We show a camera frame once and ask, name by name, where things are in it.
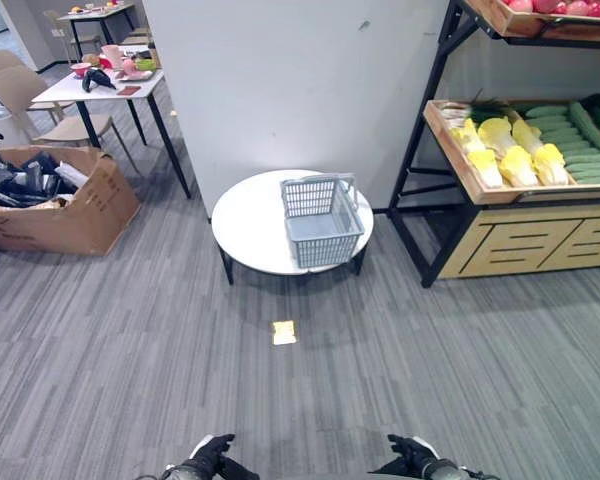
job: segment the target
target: gray plastic basket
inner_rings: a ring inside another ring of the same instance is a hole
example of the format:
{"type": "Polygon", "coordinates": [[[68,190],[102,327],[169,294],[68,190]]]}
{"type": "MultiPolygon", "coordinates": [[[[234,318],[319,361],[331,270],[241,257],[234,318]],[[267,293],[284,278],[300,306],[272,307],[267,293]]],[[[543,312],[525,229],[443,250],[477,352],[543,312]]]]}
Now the gray plastic basket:
{"type": "Polygon", "coordinates": [[[356,212],[358,192],[354,175],[315,175],[285,180],[280,186],[287,235],[298,267],[348,262],[364,233],[356,212]]]}

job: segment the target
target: round white table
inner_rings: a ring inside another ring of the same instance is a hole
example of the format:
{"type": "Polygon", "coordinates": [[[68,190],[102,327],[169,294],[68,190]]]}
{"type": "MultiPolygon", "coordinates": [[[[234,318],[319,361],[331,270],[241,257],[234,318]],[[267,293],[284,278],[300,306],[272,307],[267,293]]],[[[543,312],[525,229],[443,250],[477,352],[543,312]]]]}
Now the round white table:
{"type": "MultiPolygon", "coordinates": [[[[211,215],[211,226],[230,284],[233,285],[234,261],[274,275],[305,275],[338,266],[298,268],[287,239],[280,182],[320,173],[312,170],[262,173],[234,185],[220,197],[211,215]]],[[[373,211],[360,191],[358,205],[364,233],[353,251],[356,274],[362,268],[367,242],[373,231],[373,211]]]]}

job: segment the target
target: basket handle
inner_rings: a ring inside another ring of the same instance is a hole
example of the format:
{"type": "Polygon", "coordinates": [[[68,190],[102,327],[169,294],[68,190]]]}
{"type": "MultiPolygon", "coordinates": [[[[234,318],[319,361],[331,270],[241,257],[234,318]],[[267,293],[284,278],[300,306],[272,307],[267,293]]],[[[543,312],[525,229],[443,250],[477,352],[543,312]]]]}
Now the basket handle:
{"type": "Polygon", "coordinates": [[[356,176],[353,173],[321,173],[320,175],[309,175],[302,180],[340,180],[347,184],[347,194],[353,188],[353,208],[358,210],[358,189],[356,188],[356,176]]]}

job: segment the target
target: black table frame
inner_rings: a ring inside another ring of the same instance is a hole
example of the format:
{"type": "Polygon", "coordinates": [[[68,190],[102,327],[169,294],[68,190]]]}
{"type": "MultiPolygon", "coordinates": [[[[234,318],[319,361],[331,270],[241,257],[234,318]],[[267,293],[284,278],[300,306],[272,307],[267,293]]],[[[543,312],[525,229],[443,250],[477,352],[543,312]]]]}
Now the black table frame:
{"type": "Polygon", "coordinates": [[[351,260],[349,260],[348,262],[345,262],[341,265],[338,265],[337,267],[331,268],[329,270],[324,270],[323,272],[307,272],[307,273],[301,273],[301,274],[297,274],[297,275],[286,275],[286,274],[282,274],[282,273],[263,272],[262,270],[258,270],[257,268],[253,268],[248,265],[245,265],[244,263],[240,263],[235,258],[233,258],[231,255],[229,255],[220,246],[219,243],[216,242],[216,245],[218,245],[218,250],[220,250],[220,258],[222,258],[222,265],[224,266],[224,273],[227,275],[227,281],[229,282],[229,285],[233,285],[233,264],[234,263],[238,263],[249,270],[253,270],[254,272],[263,273],[266,275],[273,275],[276,277],[307,277],[307,276],[319,275],[321,273],[330,272],[331,270],[341,267],[341,266],[344,266],[344,265],[353,265],[353,273],[355,273],[356,276],[360,276],[360,271],[362,270],[362,262],[364,262],[364,257],[367,254],[367,247],[369,246],[368,244],[366,244],[364,247],[362,247],[362,250],[360,250],[356,255],[353,256],[353,258],[351,260]]]}
{"type": "MultiPolygon", "coordinates": [[[[162,120],[162,115],[160,114],[160,109],[156,103],[156,99],[153,96],[153,92],[147,96],[147,102],[149,103],[149,108],[151,109],[151,113],[153,114],[153,118],[158,127],[158,131],[160,132],[160,136],[162,137],[162,141],[164,142],[164,146],[167,149],[167,154],[169,155],[169,159],[171,160],[171,165],[173,166],[173,170],[178,177],[178,181],[182,186],[182,190],[184,190],[187,198],[191,198],[191,191],[189,190],[189,185],[187,184],[187,180],[184,177],[184,173],[182,172],[182,168],[180,167],[180,159],[176,154],[176,150],[173,147],[173,143],[171,142],[171,138],[169,137],[169,133],[167,132],[167,128],[164,125],[164,121],[162,120]]],[[[142,131],[142,125],[140,124],[140,119],[138,118],[138,114],[133,105],[132,100],[127,100],[129,105],[129,109],[131,110],[131,115],[136,123],[136,127],[138,127],[138,132],[140,133],[140,138],[142,142],[146,145],[146,139],[144,136],[144,132],[142,131]]],[[[89,115],[89,110],[85,105],[84,101],[76,101],[76,106],[78,107],[78,111],[80,112],[80,116],[82,117],[82,121],[84,122],[84,126],[87,129],[87,133],[89,134],[89,140],[91,145],[96,148],[100,148],[100,140],[98,139],[98,135],[96,134],[95,129],[93,128],[93,123],[91,122],[91,117],[89,115]]]]}
{"type": "Polygon", "coordinates": [[[107,44],[112,45],[115,43],[115,41],[113,40],[113,37],[111,36],[111,32],[109,31],[109,27],[107,27],[107,20],[109,18],[113,18],[116,17],[117,15],[124,15],[124,17],[127,19],[127,23],[129,24],[129,27],[131,28],[131,31],[133,31],[135,29],[135,26],[133,25],[133,21],[131,20],[131,17],[129,16],[129,10],[131,10],[131,7],[128,8],[124,8],[122,10],[118,10],[114,13],[112,13],[111,15],[109,15],[108,17],[104,17],[104,18],[72,18],[69,21],[71,22],[71,31],[73,32],[73,38],[76,41],[76,48],[78,49],[78,53],[80,55],[80,58],[78,59],[78,61],[80,61],[82,59],[82,45],[80,45],[80,37],[78,36],[78,30],[76,28],[76,23],[88,23],[88,22],[98,22],[100,24],[100,28],[102,28],[102,33],[104,34],[104,38],[107,42],[107,44]]]}

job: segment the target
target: produce display rack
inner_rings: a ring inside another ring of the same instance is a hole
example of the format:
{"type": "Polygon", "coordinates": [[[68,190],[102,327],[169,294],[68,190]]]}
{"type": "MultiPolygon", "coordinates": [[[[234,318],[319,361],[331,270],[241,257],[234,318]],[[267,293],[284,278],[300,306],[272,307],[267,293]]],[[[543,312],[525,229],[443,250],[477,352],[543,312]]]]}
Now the produce display rack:
{"type": "MultiPolygon", "coordinates": [[[[447,59],[478,29],[490,38],[510,45],[600,49],[599,34],[578,35],[576,32],[574,35],[573,30],[565,30],[565,34],[561,35],[560,30],[575,25],[576,30],[583,27],[598,32],[600,21],[595,19],[556,17],[547,21],[547,16],[535,16],[544,21],[544,26],[532,37],[503,36],[474,8],[476,5],[483,7],[481,12],[484,13],[485,9],[493,9],[496,2],[498,0],[449,1],[429,80],[388,209],[388,216],[415,263],[425,288],[429,288],[437,278],[600,266],[599,187],[579,188],[577,194],[568,187],[544,192],[526,191],[520,192],[509,203],[477,204],[452,165],[448,170],[412,165],[427,125],[425,109],[436,94],[447,59]],[[407,179],[412,175],[444,176],[449,181],[404,190],[407,179]],[[452,188],[460,190],[463,203],[400,205],[406,197],[452,188]],[[407,226],[406,220],[414,214],[427,221],[440,243],[432,261],[426,258],[422,244],[407,226]],[[538,239],[540,243],[533,244],[530,239],[538,239]],[[494,248],[503,244],[503,248],[494,248]],[[587,245],[596,245],[599,250],[583,250],[587,245]]],[[[532,15],[528,18],[537,21],[532,15]]],[[[444,152],[440,138],[433,133],[433,138],[444,152]]]]}

